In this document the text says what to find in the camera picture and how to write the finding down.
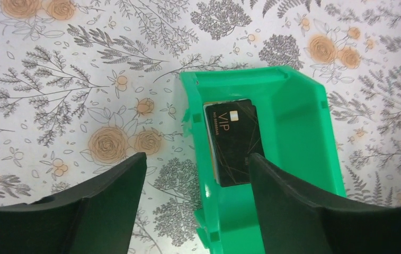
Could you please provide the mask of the green plastic bin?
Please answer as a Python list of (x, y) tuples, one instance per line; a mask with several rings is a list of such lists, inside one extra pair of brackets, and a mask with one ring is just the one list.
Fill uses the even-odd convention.
[(184, 133), (193, 138), (202, 206), (197, 233), (210, 253), (263, 253), (249, 183), (217, 182), (205, 106), (249, 99), (256, 108), (263, 156), (281, 169), (345, 196), (327, 94), (322, 84), (290, 66), (180, 74), (188, 104)]

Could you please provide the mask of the black VIP card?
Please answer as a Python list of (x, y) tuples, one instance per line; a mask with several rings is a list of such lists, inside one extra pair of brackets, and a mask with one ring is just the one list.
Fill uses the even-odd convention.
[(249, 156), (264, 155), (256, 107), (250, 99), (204, 105), (216, 182), (249, 183)]

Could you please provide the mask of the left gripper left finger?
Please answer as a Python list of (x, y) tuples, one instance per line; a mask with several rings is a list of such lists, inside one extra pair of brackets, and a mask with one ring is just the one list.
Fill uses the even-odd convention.
[(59, 193), (0, 207), (0, 253), (127, 253), (146, 171), (139, 152)]

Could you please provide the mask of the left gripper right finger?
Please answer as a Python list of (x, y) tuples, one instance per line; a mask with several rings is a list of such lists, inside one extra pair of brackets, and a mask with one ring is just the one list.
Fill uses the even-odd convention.
[(256, 153), (249, 172), (266, 253), (401, 253), (401, 206), (338, 196)]

